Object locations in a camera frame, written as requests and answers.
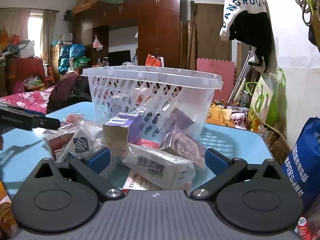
white container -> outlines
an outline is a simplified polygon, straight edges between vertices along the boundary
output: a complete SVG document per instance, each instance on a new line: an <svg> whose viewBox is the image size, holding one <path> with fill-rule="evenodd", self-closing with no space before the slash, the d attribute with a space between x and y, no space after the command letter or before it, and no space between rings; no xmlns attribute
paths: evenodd
<svg viewBox="0 0 320 240"><path fill-rule="evenodd" d="M84 69L82 76L89 79L99 122L119 112L144 111L141 137L155 142L161 142L168 132L166 121L175 108L195 122L186 133L198 138L214 91L223 85L217 74L166 67L96 67Z"/></svg>
<svg viewBox="0 0 320 240"><path fill-rule="evenodd" d="M20 57L28 58L35 55L35 42L28 41L28 43L20 44L18 47L20 49Z"/></svg>

orange plastic stool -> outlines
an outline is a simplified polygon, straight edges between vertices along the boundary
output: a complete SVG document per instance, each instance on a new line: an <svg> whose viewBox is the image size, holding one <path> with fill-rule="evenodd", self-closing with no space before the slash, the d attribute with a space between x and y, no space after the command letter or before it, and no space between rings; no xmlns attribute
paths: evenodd
<svg viewBox="0 0 320 240"><path fill-rule="evenodd" d="M44 80L44 83L47 87L49 86L49 83L48 83L49 81L55 84L51 67L48 67L48 77Z"/></svg>

gray ribbed surface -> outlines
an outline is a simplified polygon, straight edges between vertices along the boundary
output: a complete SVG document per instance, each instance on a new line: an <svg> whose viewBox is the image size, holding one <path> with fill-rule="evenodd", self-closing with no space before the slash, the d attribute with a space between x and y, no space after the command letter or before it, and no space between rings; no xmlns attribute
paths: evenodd
<svg viewBox="0 0 320 240"><path fill-rule="evenodd" d="M14 240L286 240L277 236L251 236L223 224L210 205L186 197L183 191L131 191L122 200L108 201L90 223L55 236L20 232Z"/></svg>

pink floral bedding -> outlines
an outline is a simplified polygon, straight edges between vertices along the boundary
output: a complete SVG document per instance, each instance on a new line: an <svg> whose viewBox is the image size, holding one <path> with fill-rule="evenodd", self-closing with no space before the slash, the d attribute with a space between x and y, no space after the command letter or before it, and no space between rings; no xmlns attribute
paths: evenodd
<svg viewBox="0 0 320 240"><path fill-rule="evenodd" d="M33 91L19 93L0 98L0 103L14 106L20 106L25 109L46 113L49 96L54 87L50 87L43 91Z"/></svg>

blue bag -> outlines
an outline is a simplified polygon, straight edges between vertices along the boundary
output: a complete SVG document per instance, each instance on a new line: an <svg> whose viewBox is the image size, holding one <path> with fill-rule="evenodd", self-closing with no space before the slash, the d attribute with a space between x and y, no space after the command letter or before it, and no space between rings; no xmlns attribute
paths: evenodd
<svg viewBox="0 0 320 240"><path fill-rule="evenodd" d="M304 210L320 193L320 119L309 118L291 153L282 164L292 186L301 196Z"/></svg>
<svg viewBox="0 0 320 240"><path fill-rule="evenodd" d="M69 58L70 46L65 46L60 49L60 58Z"/></svg>
<svg viewBox="0 0 320 240"><path fill-rule="evenodd" d="M73 44L70 49L69 57L84 57L85 56L85 46L82 44Z"/></svg>
<svg viewBox="0 0 320 240"><path fill-rule="evenodd" d="M69 65L69 59L68 58L62 58L59 66L59 73L64 74L68 71L70 65Z"/></svg>

